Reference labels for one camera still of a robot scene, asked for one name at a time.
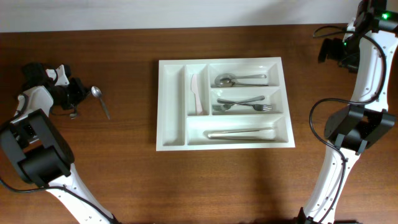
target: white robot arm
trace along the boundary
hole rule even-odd
[[[22,71],[28,79],[25,87],[32,87],[19,95],[15,119],[0,131],[6,156],[24,181],[35,183],[40,190],[54,195],[79,223],[119,223],[80,179],[72,151],[48,119],[54,102],[66,110],[74,109],[72,114],[75,114],[77,104],[88,95],[87,89],[79,79],[69,82],[66,65],[44,71],[41,64],[32,63]],[[37,140],[41,140],[41,146],[23,151]],[[26,192],[1,182],[8,189]]]
[[[346,34],[343,41],[326,40],[322,47],[323,50],[329,48],[327,57],[335,59],[339,63],[349,57],[354,57],[348,62],[351,65],[342,67],[355,68],[356,62],[359,60],[358,76],[351,101],[367,102],[371,101],[378,92],[381,94],[371,103],[360,106],[349,105],[329,118],[325,136],[329,140],[328,144],[334,145],[344,155],[346,159],[345,173],[341,178],[344,167],[341,154],[336,149],[326,146],[325,160],[315,189],[300,211],[297,223],[334,223],[335,209],[341,189],[355,162],[365,149],[374,144],[394,125],[395,117],[387,113],[387,84],[392,58],[398,46],[396,28],[398,17],[395,14],[395,20],[392,20],[391,17],[394,13],[387,11],[386,6],[378,3],[362,2],[359,5],[357,18],[348,24],[346,30],[353,32],[359,29],[357,32],[378,43],[382,52],[372,42],[355,34]],[[353,47],[355,44],[359,45],[359,52],[355,52],[355,46]],[[326,56],[322,53],[320,54],[321,62]]]

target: cable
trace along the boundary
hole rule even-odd
[[[339,29],[341,31],[338,32],[332,32],[329,34],[323,34],[323,35],[316,35],[316,33],[322,29],[326,29],[326,28],[334,28],[334,29]],[[337,188],[337,192],[336,195],[329,207],[329,209],[326,211],[326,213],[324,214],[324,216],[318,221],[319,223],[322,223],[322,221],[328,216],[328,214],[330,213],[330,211],[333,209],[333,206],[335,205],[337,198],[341,192],[341,188],[343,186],[343,181],[344,181],[344,176],[345,176],[345,170],[346,170],[346,163],[347,163],[347,159],[345,158],[344,154],[340,151],[340,149],[338,149],[336,146],[328,143],[327,141],[325,141],[324,139],[322,139],[318,133],[315,131],[314,127],[313,127],[313,123],[312,123],[312,115],[313,112],[315,110],[315,108],[323,102],[326,101],[335,101],[335,102],[339,102],[339,103],[346,103],[346,104],[350,104],[350,105],[367,105],[370,104],[372,102],[375,102],[379,97],[380,94],[382,93],[382,89],[384,88],[384,82],[386,81],[386,76],[387,76],[387,60],[386,60],[386,55],[383,52],[383,49],[381,48],[381,46],[372,38],[366,36],[365,34],[359,34],[356,33],[354,31],[350,31],[350,30],[346,30],[344,27],[337,27],[337,26],[323,26],[318,28],[317,30],[314,31],[313,33],[313,38],[322,38],[322,37],[329,37],[331,35],[337,35],[337,34],[353,34],[353,35],[357,35],[360,38],[364,38],[368,41],[370,41],[379,51],[380,56],[382,58],[382,77],[381,77],[381,84],[380,87],[378,89],[378,91],[376,92],[376,94],[369,100],[364,101],[364,102],[356,102],[356,101],[350,101],[350,100],[343,100],[343,99],[338,99],[338,98],[325,98],[322,100],[317,101],[311,108],[310,111],[310,115],[309,115],[309,123],[310,123],[310,128],[312,133],[314,134],[314,136],[323,144],[331,147],[332,149],[334,149],[340,156],[341,156],[341,160],[343,161],[342,165],[343,165],[343,170],[341,171],[341,178],[340,178],[340,182],[338,184],[338,188]]]
[[[2,125],[0,125],[0,133],[2,133],[10,124],[11,121],[14,121],[15,119],[21,117],[26,108],[27,108],[27,104],[29,101],[29,97],[23,93],[22,96],[24,96],[25,101],[24,101],[24,105],[22,106],[22,109],[20,111],[17,111],[17,114],[12,117],[11,119],[7,120],[6,122],[4,122]],[[20,193],[20,194],[26,194],[26,193],[33,193],[33,192],[41,192],[44,190],[63,190],[64,192],[74,196],[75,198],[77,198],[78,200],[81,200],[82,202],[85,202],[86,204],[88,204],[89,206],[91,206],[92,208],[94,208],[98,213],[100,213],[102,216],[104,216],[110,223],[119,223],[117,221],[117,219],[110,218],[107,216],[107,214],[105,214],[100,208],[98,208],[96,205],[94,205],[93,203],[91,203],[90,201],[88,201],[87,199],[75,194],[74,192],[72,192],[71,190],[68,190],[66,187],[57,187],[57,186],[53,186],[53,187],[39,187],[36,189],[26,189],[26,190],[19,190],[19,189],[15,189],[13,187],[11,187],[10,185],[8,185],[0,176],[0,184],[3,185],[5,188],[7,188],[8,190],[10,190],[11,192],[14,193]]]
[[[55,72],[55,80],[54,80],[54,84],[57,84],[57,82],[58,82],[58,72],[57,72],[57,69],[52,69],[52,70],[54,70],[54,72]]]
[[[89,206],[93,207],[98,213],[100,213],[102,216],[104,216],[110,223],[114,223],[114,220],[110,217],[107,216],[107,214],[105,214],[101,209],[99,209],[96,205],[94,205],[93,203],[91,203],[90,201],[88,201],[87,199],[75,194],[74,192],[72,192],[71,190],[67,189],[66,187],[58,187],[58,186],[53,186],[53,187],[40,187],[40,188],[36,188],[36,189],[26,189],[26,190],[19,190],[19,189],[15,189],[12,188],[10,185],[6,184],[5,181],[2,180],[2,178],[0,177],[0,183],[5,186],[5,188],[7,188],[8,190],[10,190],[11,192],[14,193],[20,193],[20,194],[28,194],[28,193],[34,193],[34,192],[41,192],[44,190],[62,190],[72,196],[74,196],[75,198],[77,198],[78,200],[81,200],[82,202],[85,202],[86,204],[88,204]]]

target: brown wooden surface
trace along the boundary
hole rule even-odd
[[[0,120],[11,117],[28,62],[69,64],[72,75],[104,93],[81,116],[54,117],[94,196],[123,223],[239,223],[292,218],[309,198],[325,155],[308,127],[320,98],[351,98],[356,76],[336,62],[317,64],[317,25],[206,29],[106,30],[0,34]],[[282,57],[296,148],[156,152],[158,60]],[[398,67],[389,106],[398,114]],[[343,105],[315,113],[322,133]],[[398,128],[361,156],[350,173],[336,218],[366,224],[398,220]],[[2,153],[1,177],[23,183]],[[0,187],[2,223],[76,223],[48,193],[19,195]]]

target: silver spoon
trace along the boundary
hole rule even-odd
[[[244,79],[244,78],[267,78],[265,74],[258,74],[258,75],[248,75],[243,77],[237,77],[232,73],[225,73],[218,75],[215,79],[215,84],[218,87],[232,87],[234,85],[243,85],[243,86],[268,86],[264,84],[244,84],[236,82],[237,79]]]
[[[104,101],[102,100],[101,90],[97,86],[93,86],[93,87],[91,87],[91,93],[93,94],[93,96],[95,98],[99,99],[99,101],[101,102],[102,109],[104,109],[106,116],[108,117],[108,119],[111,119],[111,116],[109,115],[109,111],[106,108]]]

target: white plastic knife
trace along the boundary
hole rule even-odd
[[[195,95],[195,104],[196,104],[196,109],[197,109],[197,115],[203,115],[203,108],[201,107],[201,103],[200,103],[198,81],[197,81],[196,74],[193,74],[193,76],[192,76],[191,91]]]

